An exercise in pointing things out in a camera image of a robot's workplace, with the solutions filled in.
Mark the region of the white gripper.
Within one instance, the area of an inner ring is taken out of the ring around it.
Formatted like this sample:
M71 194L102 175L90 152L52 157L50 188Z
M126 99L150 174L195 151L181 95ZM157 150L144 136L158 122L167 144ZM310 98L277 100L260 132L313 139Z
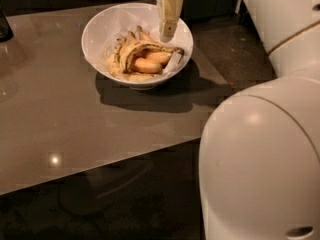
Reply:
M160 18L159 33L162 42L173 39L180 19L183 0L157 0Z

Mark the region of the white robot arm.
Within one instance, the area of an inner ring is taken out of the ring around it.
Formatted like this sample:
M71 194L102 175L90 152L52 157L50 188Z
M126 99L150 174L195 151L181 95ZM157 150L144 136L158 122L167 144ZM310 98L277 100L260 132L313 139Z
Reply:
M320 240L320 0L243 0L274 80L222 102L200 142L205 240Z

